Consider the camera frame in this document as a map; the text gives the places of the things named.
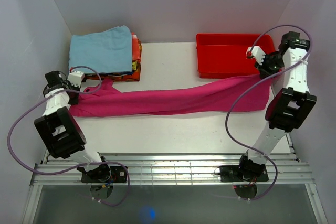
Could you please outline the pink trousers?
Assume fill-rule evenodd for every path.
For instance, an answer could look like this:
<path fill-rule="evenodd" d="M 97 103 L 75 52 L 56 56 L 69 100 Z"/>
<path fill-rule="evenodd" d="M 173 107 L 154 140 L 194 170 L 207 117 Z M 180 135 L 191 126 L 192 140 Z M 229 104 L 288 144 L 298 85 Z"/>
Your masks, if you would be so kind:
<path fill-rule="evenodd" d="M 202 86 L 176 90 L 120 92 L 111 80 L 104 80 L 99 90 L 88 87 L 70 107 L 76 117 L 111 117 L 124 115 L 176 115 L 197 112 L 254 112 L 265 109 L 270 96 L 267 80 L 238 97 L 260 81 L 259 75 L 232 77 Z"/>

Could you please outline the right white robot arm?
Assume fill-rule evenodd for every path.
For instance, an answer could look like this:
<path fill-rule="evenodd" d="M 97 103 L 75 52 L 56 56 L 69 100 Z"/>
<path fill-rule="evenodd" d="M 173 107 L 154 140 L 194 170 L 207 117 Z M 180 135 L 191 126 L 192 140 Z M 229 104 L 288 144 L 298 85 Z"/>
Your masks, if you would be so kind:
<path fill-rule="evenodd" d="M 298 129 L 316 104 L 307 83 L 305 54 L 310 42 L 300 38 L 300 34 L 290 31 L 281 38 L 278 50 L 266 54 L 260 47 L 249 48 L 255 58 L 255 67 L 262 79 L 285 70 L 284 85 L 270 102 L 266 110 L 266 125 L 250 149 L 240 158 L 237 167 L 242 180 L 256 179 L 266 174 L 265 156 L 269 155 L 278 142 L 293 129 Z"/>

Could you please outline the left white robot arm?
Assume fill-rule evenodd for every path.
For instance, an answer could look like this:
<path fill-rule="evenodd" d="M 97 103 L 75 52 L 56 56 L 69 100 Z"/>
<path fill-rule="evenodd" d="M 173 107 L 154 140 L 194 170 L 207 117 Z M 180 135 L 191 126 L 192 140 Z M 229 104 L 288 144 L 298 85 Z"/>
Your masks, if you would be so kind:
<path fill-rule="evenodd" d="M 42 141 L 53 158 L 71 159 L 78 164 L 86 164 L 77 170 L 92 180 L 108 181 L 112 176 L 111 168 L 103 164 L 105 158 L 98 152 L 85 149 L 86 139 L 70 114 L 70 106 L 78 103 L 85 74 L 72 71 L 68 77 L 62 77 L 59 71 L 45 74 L 47 85 L 43 90 L 46 109 L 43 115 L 34 121 Z"/>

